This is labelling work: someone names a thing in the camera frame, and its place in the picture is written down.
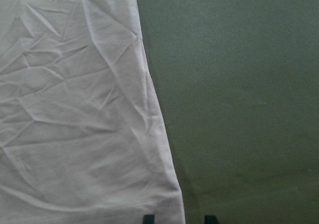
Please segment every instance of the green mat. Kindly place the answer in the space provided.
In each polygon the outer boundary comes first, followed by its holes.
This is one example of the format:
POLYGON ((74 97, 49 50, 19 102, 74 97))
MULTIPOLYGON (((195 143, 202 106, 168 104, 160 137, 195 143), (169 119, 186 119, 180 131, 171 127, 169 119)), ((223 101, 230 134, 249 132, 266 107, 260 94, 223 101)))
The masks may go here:
POLYGON ((186 221, 319 223, 319 0, 138 0, 186 221))

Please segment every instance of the white fabric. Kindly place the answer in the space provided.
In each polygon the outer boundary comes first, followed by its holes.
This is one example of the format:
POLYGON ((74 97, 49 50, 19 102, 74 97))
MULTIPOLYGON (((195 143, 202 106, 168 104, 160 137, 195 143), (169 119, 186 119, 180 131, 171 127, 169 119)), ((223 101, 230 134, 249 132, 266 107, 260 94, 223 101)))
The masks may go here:
POLYGON ((136 0, 0 15, 0 224, 183 224, 136 0))

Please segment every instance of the green surface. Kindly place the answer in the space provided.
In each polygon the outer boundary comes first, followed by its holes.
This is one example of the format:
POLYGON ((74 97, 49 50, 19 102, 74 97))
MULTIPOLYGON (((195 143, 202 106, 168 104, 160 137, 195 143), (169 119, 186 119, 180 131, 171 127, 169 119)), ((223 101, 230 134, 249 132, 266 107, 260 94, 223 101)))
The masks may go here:
POLYGON ((319 0, 138 0, 188 224, 319 223, 319 0))

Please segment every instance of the white cloth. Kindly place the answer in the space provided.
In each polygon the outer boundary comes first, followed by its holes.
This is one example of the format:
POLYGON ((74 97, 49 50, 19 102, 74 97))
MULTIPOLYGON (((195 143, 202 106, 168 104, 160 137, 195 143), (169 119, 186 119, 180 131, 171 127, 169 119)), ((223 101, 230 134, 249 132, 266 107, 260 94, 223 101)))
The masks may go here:
POLYGON ((183 224, 136 0, 0 15, 0 224, 183 224))

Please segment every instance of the black object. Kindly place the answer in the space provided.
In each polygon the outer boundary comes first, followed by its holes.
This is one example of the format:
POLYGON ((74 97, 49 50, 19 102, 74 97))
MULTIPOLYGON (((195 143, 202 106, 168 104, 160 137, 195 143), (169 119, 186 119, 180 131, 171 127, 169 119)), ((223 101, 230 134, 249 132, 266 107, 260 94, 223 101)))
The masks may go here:
POLYGON ((143 224, 154 224, 155 216, 154 215, 144 215, 143 224))
POLYGON ((219 224, 216 216, 205 215, 205 224, 219 224))

